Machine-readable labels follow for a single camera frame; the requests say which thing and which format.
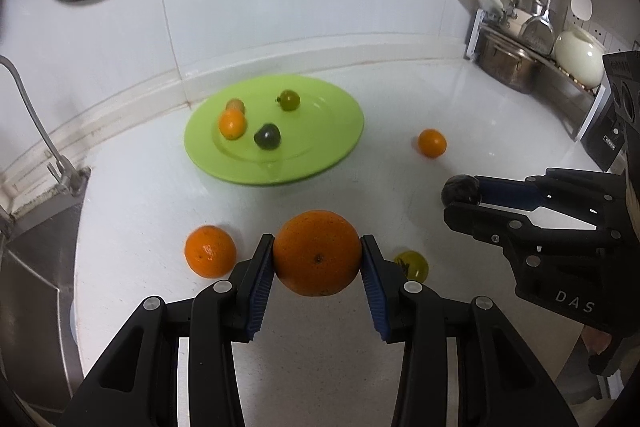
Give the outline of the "green plate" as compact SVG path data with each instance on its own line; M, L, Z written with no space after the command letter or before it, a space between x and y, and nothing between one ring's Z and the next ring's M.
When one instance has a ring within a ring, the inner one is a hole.
M211 95L186 124L183 145L209 176L273 185L334 166L355 148L363 127L358 102L334 84L269 75Z

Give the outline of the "small orange kumquat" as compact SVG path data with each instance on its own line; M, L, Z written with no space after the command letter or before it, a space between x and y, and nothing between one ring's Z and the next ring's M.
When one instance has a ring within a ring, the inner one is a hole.
M436 129L423 130L419 134L416 144L418 144L418 150L423 156L432 159L444 155L448 146L445 135Z
M239 109L225 109L218 119L219 133L229 141L242 138L246 132L246 127L245 115Z

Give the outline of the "green tomato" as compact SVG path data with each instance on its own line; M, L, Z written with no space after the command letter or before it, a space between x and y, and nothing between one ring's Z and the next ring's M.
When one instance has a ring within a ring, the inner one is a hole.
M408 281L424 283L430 272L430 266L424 256L417 251L401 251L394 262L400 266Z
M283 90L277 97L277 102L285 112L293 112L299 108L300 96L293 90Z

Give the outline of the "dish rack shelf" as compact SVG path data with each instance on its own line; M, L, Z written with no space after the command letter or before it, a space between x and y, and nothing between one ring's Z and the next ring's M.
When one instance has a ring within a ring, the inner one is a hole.
M586 89L568 72L559 68L555 61L526 48L524 44L502 32L494 24L494 21L494 14L482 9L476 11L465 51L466 58L477 65L478 36L483 28L488 28L491 32L495 32L526 50L541 64L534 91L528 95L550 106L573 140L584 139L589 127L601 113L605 102L608 101L610 90L605 84L600 84L597 88Z

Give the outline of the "stainless steel sink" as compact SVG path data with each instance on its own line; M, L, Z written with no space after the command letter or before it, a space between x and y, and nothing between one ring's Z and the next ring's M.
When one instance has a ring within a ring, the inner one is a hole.
M1 251L1 369L56 421L82 381L73 318L81 195L54 195L15 221Z

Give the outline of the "large orange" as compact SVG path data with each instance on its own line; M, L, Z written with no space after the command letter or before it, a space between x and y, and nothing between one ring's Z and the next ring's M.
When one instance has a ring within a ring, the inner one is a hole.
M331 296L358 274L360 237L342 216L310 210L288 220L273 242L274 269L283 285L305 297Z
M213 225L194 230L186 238L183 252L190 269L204 279L219 279L230 273L238 255L232 237Z

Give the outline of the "thin gooseneck faucet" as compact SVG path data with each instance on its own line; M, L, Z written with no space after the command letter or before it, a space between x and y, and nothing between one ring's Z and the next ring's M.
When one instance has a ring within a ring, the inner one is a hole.
M30 101L24 82L17 68L13 62L4 55L0 56L0 63L13 78L15 87L23 101L27 113L36 127L41 140L51 154L52 161L47 165L47 169L50 172L50 175L55 179L56 188L60 193L79 196L86 189L90 170L87 168L77 169L66 156L60 153L58 148L54 145L46 128L43 126L35 107L32 105L32 101Z

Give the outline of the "dark plum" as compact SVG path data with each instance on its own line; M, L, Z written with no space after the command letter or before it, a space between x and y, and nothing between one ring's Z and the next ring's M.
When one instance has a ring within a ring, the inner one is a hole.
M480 181L468 174L452 176L442 187L440 199L445 207L452 204L477 205L482 200Z
M267 122L255 132L254 142L262 150L277 150L281 144L281 132L278 126Z

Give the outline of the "white ceramic pot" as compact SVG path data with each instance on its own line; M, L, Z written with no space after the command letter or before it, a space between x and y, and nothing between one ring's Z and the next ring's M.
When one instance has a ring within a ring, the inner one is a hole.
M555 62L586 89L600 86L604 75L605 48L589 32L570 25L555 40Z

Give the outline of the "stainless steel pot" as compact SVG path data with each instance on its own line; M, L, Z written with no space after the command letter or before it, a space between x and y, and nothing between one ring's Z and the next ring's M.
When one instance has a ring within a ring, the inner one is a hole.
M488 28L478 36L476 62L490 77L525 94L534 91L541 66L526 50Z

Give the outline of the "metal spatula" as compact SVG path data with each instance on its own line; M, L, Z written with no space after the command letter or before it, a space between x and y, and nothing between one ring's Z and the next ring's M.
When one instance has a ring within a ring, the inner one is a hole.
M549 55L555 43L555 32L550 20L551 0L547 0L541 14L526 20L520 39L540 55Z

